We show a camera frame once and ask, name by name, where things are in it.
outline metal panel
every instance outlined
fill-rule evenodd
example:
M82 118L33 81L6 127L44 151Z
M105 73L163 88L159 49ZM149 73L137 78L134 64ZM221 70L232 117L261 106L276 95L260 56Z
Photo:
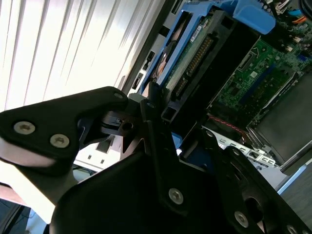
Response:
M6 0L0 111L118 86L164 0Z

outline motherboard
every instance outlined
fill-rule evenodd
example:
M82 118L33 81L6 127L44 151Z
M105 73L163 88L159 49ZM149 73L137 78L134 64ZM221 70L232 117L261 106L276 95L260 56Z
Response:
M310 43L310 22L291 26L279 22L275 32L258 40L216 96L212 115L244 130L256 126L311 70ZM231 114L220 116L220 107Z

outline port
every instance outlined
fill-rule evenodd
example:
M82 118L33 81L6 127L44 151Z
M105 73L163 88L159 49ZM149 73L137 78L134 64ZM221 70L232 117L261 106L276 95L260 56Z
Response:
M138 84L140 83L141 79L143 77L143 74L142 73L139 73L137 78L135 79L135 81L133 82L133 85L132 85L132 88L133 89L136 89Z
M175 5L173 6L172 10L171 10L171 13L172 14L176 14L178 9L180 8L180 5L182 4L182 0L177 0L175 2Z
M249 153L249 156L251 156L251 157L253 157L253 158L257 158L257 157L259 157L259 154L257 154L256 152L251 151L251 152Z

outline black metal frame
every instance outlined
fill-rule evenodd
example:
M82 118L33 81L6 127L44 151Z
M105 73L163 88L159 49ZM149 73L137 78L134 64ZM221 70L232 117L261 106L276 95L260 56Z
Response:
M0 222L0 234L9 234L24 210L24 206L13 204L6 217Z
M308 230L244 155L233 147L221 150L211 132L195 128L183 147L190 154L200 147L211 158L213 172L181 163L170 129L161 120L157 84L149 84L148 97L138 103L106 87L0 114L0 136L37 153L32 158L8 154L0 159L48 176L69 171L86 145L109 134L123 136L122 161L61 198L51 233L94 233L104 225L108 233L205 233L208 229L260 234L263 220L261 227L268 234L288 233L290 227L298 233ZM36 130L30 135L15 132L14 124L22 120L33 123ZM50 137L59 133L69 138L67 148L50 144ZM168 194L171 189L183 194L180 204ZM260 208L249 204L250 198Z

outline cable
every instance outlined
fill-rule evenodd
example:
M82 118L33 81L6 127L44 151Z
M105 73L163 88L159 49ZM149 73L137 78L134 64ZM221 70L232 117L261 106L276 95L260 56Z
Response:
M287 5L288 5L289 3L291 3L291 0L286 0L286 1L284 1L282 4L280 4L279 6L277 6L276 8L277 8L278 10L282 10L283 8L287 7Z
M307 20L307 18L306 18L305 16L303 16L303 17L301 17L301 18L299 18L299 19L293 21L293 23L303 23L303 22L306 21L306 20Z
M231 125L231 124L228 123L228 122L225 122L225 121L223 121L223 120L221 120L221 119L219 119L219 118L213 117L213 116L209 116L209 118L212 119L212 120L215 120L215 121L217 121L217 122L223 123L223 124L229 126L230 128L233 128L234 130L236 130L237 132L241 133L241 134L244 135L244 136L247 135L243 130L240 130L239 128L235 127L234 125Z

